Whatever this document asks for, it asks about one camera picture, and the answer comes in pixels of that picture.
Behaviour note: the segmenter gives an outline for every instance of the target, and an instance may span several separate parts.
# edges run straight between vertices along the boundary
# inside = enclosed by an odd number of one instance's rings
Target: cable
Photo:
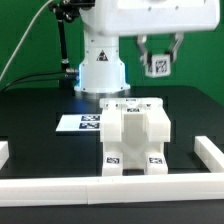
[[[13,59],[15,58],[16,54],[18,53],[21,45],[23,44],[24,40],[26,39],[28,33],[30,32],[30,29],[32,28],[33,24],[35,23],[36,19],[38,18],[38,16],[42,13],[42,11],[48,6],[49,3],[53,2],[53,0],[49,0],[47,1],[41,8],[40,10],[36,13],[36,15],[34,16],[34,18],[32,19],[30,25],[28,26],[28,28],[26,29],[25,33],[22,36],[22,39],[20,40],[19,44],[17,45],[16,49],[14,50],[12,56],[10,57],[9,61],[7,62],[1,76],[0,76],[0,82],[2,81],[2,79],[4,78],[9,66],[11,65]]]
[[[30,74],[22,76],[16,80],[13,80],[12,82],[8,83],[5,87],[0,89],[0,93],[3,93],[6,89],[8,89],[10,86],[16,85],[16,83],[19,83],[20,81],[24,79],[29,79],[37,76],[47,76],[47,75],[57,75],[57,74],[65,74],[65,71],[56,71],[56,72],[45,72],[45,73],[36,73],[36,74]]]
[[[63,80],[64,78],[54,78],[54,79],[37,79],[37,80],[27,80],[27,81],[19,81],[15,83],[11,83],[10,85],[5,86],[3,89],[0,90],[0,93],[5,92],[8,88],[19,85],[19,84],[25,84],[25,83],[30,83],[30,82],[49,82],[49,81],[60,81]]]

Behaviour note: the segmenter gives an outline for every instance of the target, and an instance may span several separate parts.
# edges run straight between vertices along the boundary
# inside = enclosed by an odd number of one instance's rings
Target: white block
[[[86,184],[82,178],[0,180],[0,206],[87,204]]]
[[[9,158],[8,142],[0,142],[0,169]]]
[[[195,153],[212,173],[224,172],[224,154],[206,137],[195,137]]]
[[[123,154],[119,152],[105,152],[102,176],[121,176],[123,174]]]
[[[147,152],[146,157],[146,175],[168,174],[168,167],[165,157],[162,153]]]
[[[224,174],[124,177],[125,202],[224,199]]]
[[[101,142],[121,142],[122,121],[121,111],[116,106],[104,109],[100,125]]]
[[[103,177],[87,184],[88,204],[123,203],[124,185],[122,177]]]
[[[171,123],[162,107],[146,110],[146,132],[149,142],[170,142]]]

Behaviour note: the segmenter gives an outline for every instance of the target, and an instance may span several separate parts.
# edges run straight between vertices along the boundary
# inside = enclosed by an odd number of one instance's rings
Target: black cable
[[[25,79],[38,77],[38,76],[48,76],[48,75],[64,74],[64,73],[65,73],[64,71],[55,71],[55,72],[44,72],[44,73],[35,73],[35,74],[25,75],[25,76],[22,76],[22,77],[20,77],[18,79],[13,80],[12,82],[8,83],[5,87],[3,87],[0,90],[0,93],[3,93],[9,87],[11,87],[13,85],[16,85],[16,83],[19,83],[20,81],[25,80]]]
[[[62,81],[67,79],[74,79],[74,78],[54,78],[54,79],[36,79],[36,80],[27,80],[27,81],[18,81],[18,82],[12,82],[10,85],[5,86],[3,89],[1,89],[0,93],[5,92],[8,88],[19,85],[19,84],[25,84],[25,83],[31,83],[31,82],[50,82],[50,81]]]

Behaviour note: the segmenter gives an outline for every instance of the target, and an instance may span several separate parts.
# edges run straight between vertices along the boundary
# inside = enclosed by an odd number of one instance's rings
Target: green wall
[[[22,37],[34,14],[46,0],[1,0],[0,2],[0,71]],[[66,24],[69,58],[74,67],[83,59],[83,34],[80,19]],[[148,47],[162,53],[170,44],[168,35],[150,36]],[[121,38],[120,57],[126,64],[127,80],[136,86],[187,85],[195,86],[224,105],[224,16],[213,32],[185,34],[172,66],[170,77],[141,78],[134,38]],[[60,49],[55,17],[45,10],[32,28],[21,50],[8,70],[3,86],[21,75],[60,69]],[[25,87],[55,87],[57,82],[27,84]]]

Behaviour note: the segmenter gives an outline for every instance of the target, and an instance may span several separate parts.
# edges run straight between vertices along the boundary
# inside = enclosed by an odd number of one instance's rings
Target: black work surface
[[[165,156],[169,173],[208,172],[193,153],[195,136],[224,150],[224,107],[192,87],[132,88],[128,97],[160,97],[172,123]],[[56,134],[63,114],[101,113],[99,100],[59,89],[10,90],[0,95],[0,140],[10,159],[0,179],[100,175],[99,133]],[[223,223],[223,200],[95,206],[1,208],[5,223]]]

